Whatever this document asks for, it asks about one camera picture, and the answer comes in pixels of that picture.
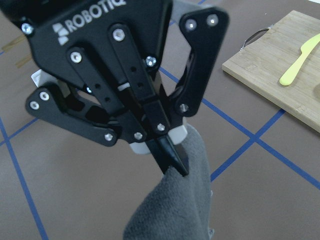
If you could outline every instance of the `white plastic part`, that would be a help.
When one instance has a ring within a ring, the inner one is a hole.
[[[178,126],[176,128],[171,129],[168,132],[168,136],[170,137],[172,143],[174,145],[178,145],[185,140],[188,135],[188,131],[185,125]],[[131,149],[134,153],[140,155],[150,154],[150,150],[145,142],[134,142],[130,144]]]
[[[31,78],[37,88],[45,84],[54,83],[60,87],[64,97],[67,97],[70,94],[70,90],[65,82],[56,79],[54,76],[50,75],[49,73],[46,73],[42,69],[32,74]]]

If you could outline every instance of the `bolt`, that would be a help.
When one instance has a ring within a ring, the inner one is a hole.
[[[21,30],[22,30],[22,32],[24,33],[24,34],[26,34],[26,35],[30,35],[30,34],[32,34],[33,32],[34,32],[34,27],[33,26],[31,26],[29,23],[23,23],[22,25],[21,25]]]
[[[206,19],[206,24],[208,24],[209,27],[214,27],[219,22],[219,18],[217,14],[211,14]]]
[[[112,36],[114,40],[116,40],[117,42],[121,42],[125,39],[126,35],[122,29],[117,28],[116,30],[113,31]]]
[[[70,54],[71,61],[78,64],[82,61],[82,56],[80,52],[74,51]]]
[[[107,140],[108,142],[110,142],[113,138],[114,136],[110,133],[104,135],[104,139]]]
[[[189,110],[189,106],[187,104],[181,104],[180,105],[180,110],[182,113],[185,113]]]
[[[33,110],[38,110],[40,108],[39,103],[37,103],[36,101],[32,101],[30,102],[30,108],[32,108]]]
[[[88,93],[92,94],[92,91],[91,91],[91,89],[90,89],[88,86],[86,87],[86,91],[87,91]]]
[[[188,19],[185,22],[185,28],[188,32],[194,31],[197,28],[197,22],[194,19]]]
[[[141,132],[136,132],[134,134],[134,138],[137,139],[137,140],[141,140],[143,138],[143,135]]]
[[[163,125],[162,123],[159,123],[158,126],[157,126],[157,129],[158,129],[160,132],[163,132],[163,131],[166,129],[166,127],[165,127],[165,125]]]
[[[41,100],[43,100],[43,101],[48,101],[50,98],[49,94],[46,93],[45,91],[40,92],[39,96],[40,96]]]
[[[145,63],[148,67],[153,67],[157,63],[157,59],[153,56],[147,56],[145,59]]]

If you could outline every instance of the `gray cloth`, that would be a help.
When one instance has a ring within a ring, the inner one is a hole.
[[[182,145],[189,175],[170,167],[127,224],[124,240],[208,240],[210,173],[204,142],[192,126]]]

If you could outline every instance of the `tiled surface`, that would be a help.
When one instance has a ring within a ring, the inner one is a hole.
[[[199,113],[188,120],[209,156],[215,239],[318,239],[319,133],[223,73],[221,64],[251,34],[291,10],[320,19],[320,4],[201,3],[225,8],[231,20]],[[20,32],[0,18],[3,46]],[[161,69],[168,91],[184,70],[188,50],[173,24]],[[37,68],[33,62],[14,66],[28,53],[24,42],[0,55],[0,239],[121,239],[161,173],[151,156],[134,155],[125,142],[106,148],[40,120],[28,124],[33,117],[24,104]]]
[[[40,240],[8,149],[0,146],[0,239]]]

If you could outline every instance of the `knife handle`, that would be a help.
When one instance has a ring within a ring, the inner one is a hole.
[[[298,72],[300,71],[300,68],[304,64],[305,60],[307,59],[309,54],[301,54],[299,58],[292,64],[289,69],[282,75],[280,78],[280,84],[283,86],[288,86],[292,84],[292,82],[295,80]]]

